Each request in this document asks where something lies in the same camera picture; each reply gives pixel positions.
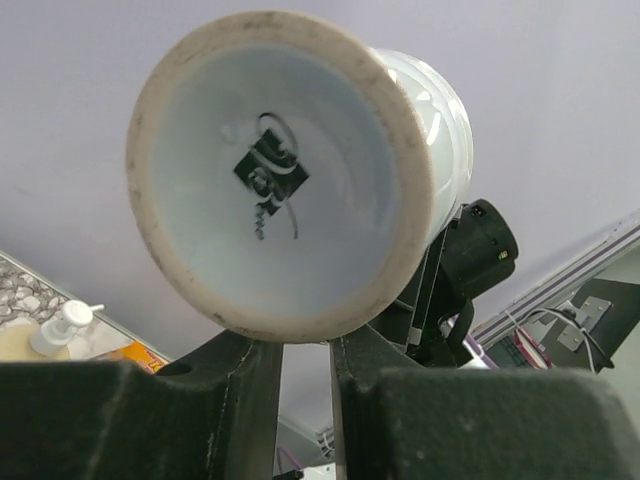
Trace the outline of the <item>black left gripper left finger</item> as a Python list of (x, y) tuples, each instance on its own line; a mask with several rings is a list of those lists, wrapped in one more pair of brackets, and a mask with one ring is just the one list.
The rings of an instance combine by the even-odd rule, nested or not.
[(130, 361), (5, 363), (5, 479), (268, 479), (283, 348), (226, 331), (148, 373)]

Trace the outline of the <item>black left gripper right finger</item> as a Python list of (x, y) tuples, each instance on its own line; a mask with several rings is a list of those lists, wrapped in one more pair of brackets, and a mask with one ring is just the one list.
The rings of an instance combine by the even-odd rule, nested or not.
[(426, 368), (370, 327), (331, 344), (341, 479), (635, 479), (639, 439), (583, 370)]

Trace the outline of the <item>grey mug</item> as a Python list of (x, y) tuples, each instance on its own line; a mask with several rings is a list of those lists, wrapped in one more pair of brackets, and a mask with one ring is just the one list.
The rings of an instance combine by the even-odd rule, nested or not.
[(405, 289), (469, 190), (450, 83), (301, 12), (202, 25), (155, 66), (126, 142), (131, 210), (163, 276), (241, 335), (316, 343)]

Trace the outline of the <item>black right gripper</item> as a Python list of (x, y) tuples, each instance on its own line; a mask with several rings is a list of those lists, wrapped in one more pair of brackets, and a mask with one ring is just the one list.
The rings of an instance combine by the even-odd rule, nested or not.
[(427, 368), (460, 368), (475, 299), (515, 271), (519, 247), (500, 212), (485, 199), (466, 204), (439, 233), (401, 294), (369, 325)]

